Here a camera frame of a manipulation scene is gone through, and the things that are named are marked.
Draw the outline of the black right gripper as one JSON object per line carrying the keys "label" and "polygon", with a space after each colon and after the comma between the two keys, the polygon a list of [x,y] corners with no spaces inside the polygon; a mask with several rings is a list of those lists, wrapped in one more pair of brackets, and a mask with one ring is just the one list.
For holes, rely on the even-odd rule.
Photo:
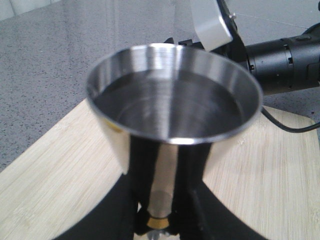
{"label": "black right gripper", "polygon": [[[212,52],[212,53],[219,54],[221,56],[225,56],[231,59],[232,61],[240,64],[245,69],[247,69],[248,68],[247,52],[246,52],[245,45],[238,33],[238,27],[235,23],[236,16],[230,12],[225,0],[216,0],[216,1],[221,10],[224,22],[226,23],[227,28],[230,31],[233,40],[230,43],[227,43],[221,47],[218,47],[214,50],[207,51],[207,52]],[[186,46],[186,47],[205,50],[200,40],[198,42],[194,42],[192,39],[187,39],[184,41],[179,41],[177,44]]]}

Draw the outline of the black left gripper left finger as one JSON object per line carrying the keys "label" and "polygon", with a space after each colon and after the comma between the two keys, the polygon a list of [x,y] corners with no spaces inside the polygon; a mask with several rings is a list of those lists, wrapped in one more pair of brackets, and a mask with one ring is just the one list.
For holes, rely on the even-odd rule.
{"label": "black left gripper left finger", "polygon": [[107,195],[57,240],[132,240],[138,202],[129,177],[121,175]]}

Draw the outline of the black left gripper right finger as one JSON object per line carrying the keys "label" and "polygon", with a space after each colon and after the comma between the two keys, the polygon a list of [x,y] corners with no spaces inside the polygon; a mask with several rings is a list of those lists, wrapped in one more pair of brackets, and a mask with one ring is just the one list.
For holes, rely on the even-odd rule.
{"label": "black left gripper right finger", "polygon": [[201,182],[174,193],[174,224],[181,240],[264,240]]}

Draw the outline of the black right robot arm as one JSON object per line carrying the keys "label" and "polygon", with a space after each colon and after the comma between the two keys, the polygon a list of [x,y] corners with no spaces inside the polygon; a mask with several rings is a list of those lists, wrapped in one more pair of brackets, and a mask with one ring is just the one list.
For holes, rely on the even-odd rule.
{"label": "black right robot arm", "polygon": [[248,70],[266,95],[285,93],[320,85],[320,25],[301,35],[244,45],[224,0],[217,1],[232,41],[213,50]]}

